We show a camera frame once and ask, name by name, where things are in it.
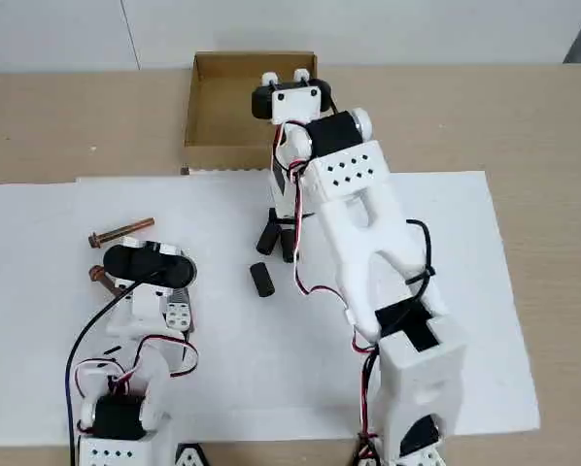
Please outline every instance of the white wall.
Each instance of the white wall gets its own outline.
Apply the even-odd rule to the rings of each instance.
[[[189,65],[197,50],[322,63],[561,62],[581,0],[0,0],[0,71]]]

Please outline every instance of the bolt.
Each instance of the bolt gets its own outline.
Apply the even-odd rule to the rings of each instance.
[[[107,291],[112,293],[114,296],[121,294],[121,291],[116,288],[112,279],[110,279],[105,273],[105,268],[101,265],[94,265],[89,269],[89,279],[93,282],[100,282]]]
[[[129,233],[133,233],[134,231],[141,230],[142,228],[146,228],[147,226],[151,225],[154,225],[154,218],[152,217],[144,218],[143,220],[131,223],[130,225],[126,225],[112,231],[108,231],[107,233],[103,233],[101,235],[96,235],[96,233],[92,233],[91,235],[89,235],[87,239],[89,240],[90,246],[92,246],[93,248],[100,248],[100,246],[103,243],[113,241],[117,238],[126,236]]]

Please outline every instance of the wooden table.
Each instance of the wooden table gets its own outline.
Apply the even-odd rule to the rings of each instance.
[[[396,171],[486,170],[530,352],[538,432],[457,438],[451,465],[581,466],[581,66],[326,68]],[[0,75],[0,183],[178,174],[189,72]],[[352,442],[207,445],[212,465],[343,465]],[[0,466],[67,464],[0,449]]]

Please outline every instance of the cardboard box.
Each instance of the cardboard box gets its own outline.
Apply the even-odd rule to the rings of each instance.
[[[199,52],[193,59],[185,146],[191,169],[266,168],[274,127],[252,116],[262,73],[292,81],[297,68],[317,76],[310,51]]]

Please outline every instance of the black cylinder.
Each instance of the black cylinder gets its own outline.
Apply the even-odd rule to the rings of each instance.
[[[267,222],[267,226],[262,230],[260,239],[256,244],[256,250],[261,254],[270,255],[280,237],[280,229],[280,225],[277,223],[273,223],[272,221]]]
[[[252,274],[252,279],[254,279],[258,296],[266,298],[275,293],[275,287],[264,262],[256,263],[250,267],[250,273]]]
[[[282,257],[287,263],[292,263],[292,251],[294,250],[294,228],[286,228],[280,234],[282,243]]]

